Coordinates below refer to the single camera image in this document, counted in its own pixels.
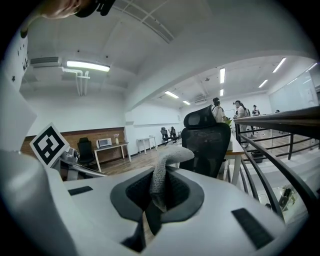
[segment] white desk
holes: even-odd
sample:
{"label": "white desk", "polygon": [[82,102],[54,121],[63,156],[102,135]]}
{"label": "white desk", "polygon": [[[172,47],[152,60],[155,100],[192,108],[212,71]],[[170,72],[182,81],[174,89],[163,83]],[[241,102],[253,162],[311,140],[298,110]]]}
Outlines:
{"label": "white desk", "polygon": [[[124,159],[125,155],[124,155],[123,146],[126,146],[126,150],[128,151],[128,144],[129,144],[129,142],[125,142],[125,143],[120,143],[120,144],[114,144],[114,145],[111,145],[111,146],[103,146],[101,148],[96,149],[94,151],[94,155],[95,155],[96,164],[98,165],[99,172],[101,173],[100,163],[99,163],[98,154],[97,154],[98,151],[109,150],[109,149],[114,149],[114,148],[121,147],[122,158]],[[129,154],[129,151],[128,151],[128,157],[129,157],[129,161],[131,162],[131,156]]]}
{"label": "white desk", "polygon": [[230,150],[225,153],[225,159],[227,160],[234,159],[234,168],[233,168],[233,176],[232,176],[231,183],[236,186],[239,179],[239,173],[240,173],[241,155],[244,155],[245,152],[233,134],[231,134],[231,140],[232,140],[232,151]]}
{"label": "white desk", "polygon": [[146,137],[146,138],[137,138],[137,139],[136,139],[136,144],[137,144],[137,146],[138,146],[139,153],[140,153],[139,142],[143,142],[144,153],[147,154],[145,141],[147,141],[147,140],[149,141],[149,148],[150,148],[150,150],[151,150],[150,139],[152,139],[152,138],[154,139],[155,150],[158,150],[158,146],[157,146],[157,143],[156,143],[156,137],[155,137],[155,136]]}

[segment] gray cloth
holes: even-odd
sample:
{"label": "gray cloth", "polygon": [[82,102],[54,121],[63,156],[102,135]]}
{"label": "gray cloth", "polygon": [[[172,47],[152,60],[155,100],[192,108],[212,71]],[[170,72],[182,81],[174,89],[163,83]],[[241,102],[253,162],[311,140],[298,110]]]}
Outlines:
{"label": "gray cloth", "polygon": [[195,155],[191,150],[181,146],[168,146],[166,150],[159,153],[158,163],[154,168],[149,192],[153,203],[163,212],[166,211],[166,165],[181,163],[194,157]]}

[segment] black office chair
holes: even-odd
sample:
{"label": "black office chair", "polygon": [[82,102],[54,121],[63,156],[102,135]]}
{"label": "black office chair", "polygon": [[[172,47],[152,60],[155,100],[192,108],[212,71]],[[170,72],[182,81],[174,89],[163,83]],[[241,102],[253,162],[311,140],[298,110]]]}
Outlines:
{"label": "black office chair", "polygon": [[88,140],[87,137],[85,138],[80,138],[78,142],[78,149],[80,153],[80,158],[78,162],[80,164],[87,164],[91,163],[93,160],[95,160],[95,155],[92,152],[92,145],[91,141]]}
{"label": "black office chair", "polygon": [[178,137],[176,134],[176,129],[173,126],[171,127],[170,137],[171,137],[171,140],[174,141],[173,143],[177,142]]}
{"label": "black office chair", "polygon": [[167,145],[168,144],[168,140],[170,139],[169,136],[168,136],[168,131],[166,130],[165,127],[162,127],[160,132],[162,134],[162,140],[165,141],[166,142],[165,145]]}
{"label": "black office chair", "polygon": [[182,146],[190,149],[194,158],[181,162],[179,167],[216,178],[229,146],[230,127],[216,122],[211,106],[189,113],[183,124]]}

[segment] backpack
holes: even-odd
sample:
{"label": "backpack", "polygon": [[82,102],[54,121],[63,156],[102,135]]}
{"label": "backpack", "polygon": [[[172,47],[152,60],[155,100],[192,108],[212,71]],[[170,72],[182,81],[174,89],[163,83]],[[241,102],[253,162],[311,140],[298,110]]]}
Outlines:
{"label": "backpack", "polygon": [[246,118],[251,117],[251,114],[250,114],[250,110],[249,110],[249,109],[246,109],[246,110],[245,110],[244,116],[245,116]]}

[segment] table leg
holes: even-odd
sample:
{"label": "table leg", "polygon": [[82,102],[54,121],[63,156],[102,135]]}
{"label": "table leg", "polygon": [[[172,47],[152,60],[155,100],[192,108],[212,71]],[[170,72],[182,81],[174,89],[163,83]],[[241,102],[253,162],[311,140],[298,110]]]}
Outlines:
{"label": "table leg", "polygon": [[234,159],[234,167],[233,167],[233,176],[232,176],[232,184],[237,185],[240,173],[240,164],[241,164],[241,155],[236,155]]}
{"label": "table leg", "polygon": [[125,159],[125,155],[124,155],[124,149],[123,147],[121,146],[121,152],[122,152],[122,158]]}
{"label": "table leg", "polygon": [[146,143],[145,143],[145,140],[143,140],[143,147],[144,147],[144,154],[146,155],[146,154],[147,154],[147,151],[146,151]]}
{"label": "table leg", "polygon": [[128,145],[126,145],[126,151],[128,151],[129,162],[131,162],[131,155],[129,154]]}
{"label": "table leg", "polygon": [[156,137],[154,137],[154,145],[155,145],[155,150],[158,151],[158,146],[157,146],[157,143],[156,143]]}
{"label": "table leg", "polygon": [[139,151],[139,154],[140,154],[139,140],[136,141],[136,144],[138,146],[138,151]]}
{"label": "table leg", "polygon": [[97,151],[94,151],[94,156],[95,156],[96,165],[98,166],[99,173],[101,173],[101,168],[100,168],[100,163],[99,163]]}

